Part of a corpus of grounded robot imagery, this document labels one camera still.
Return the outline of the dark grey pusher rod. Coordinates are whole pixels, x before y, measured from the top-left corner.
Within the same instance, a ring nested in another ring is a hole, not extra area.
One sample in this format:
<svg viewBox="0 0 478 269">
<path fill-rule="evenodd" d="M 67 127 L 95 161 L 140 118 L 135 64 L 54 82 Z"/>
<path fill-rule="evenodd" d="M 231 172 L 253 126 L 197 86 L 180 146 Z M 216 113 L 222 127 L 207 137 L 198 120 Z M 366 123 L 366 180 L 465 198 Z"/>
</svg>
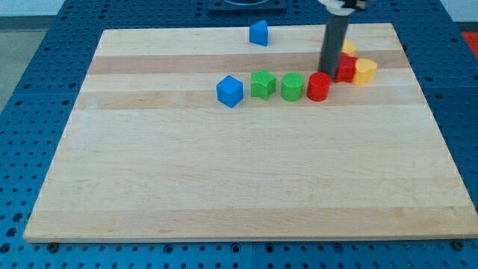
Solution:
<svg viewBox="0 0 478 269">
<path fill-rule="evenodd" d="M 326 73 L 330 78 L 335 78 L 336 76 L 349 19 L 350 15 L 339 16 L 330 13 L 326 22 L 318 70 Z"/>
</svg>

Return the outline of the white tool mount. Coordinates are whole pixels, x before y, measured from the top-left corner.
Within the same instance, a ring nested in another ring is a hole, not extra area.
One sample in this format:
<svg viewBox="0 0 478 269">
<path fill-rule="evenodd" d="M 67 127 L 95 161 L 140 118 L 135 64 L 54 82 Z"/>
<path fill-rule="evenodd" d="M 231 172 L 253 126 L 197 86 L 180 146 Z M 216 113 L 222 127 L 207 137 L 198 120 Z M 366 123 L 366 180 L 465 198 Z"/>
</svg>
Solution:
<svg viewBox="0 0 478 269">
<path fill-rule="evenodd" d="M 354 11 L 366 9 L 367 0 L 318 0 L 326 10 L 337 16 L 349 16 Z"/>
</svg>

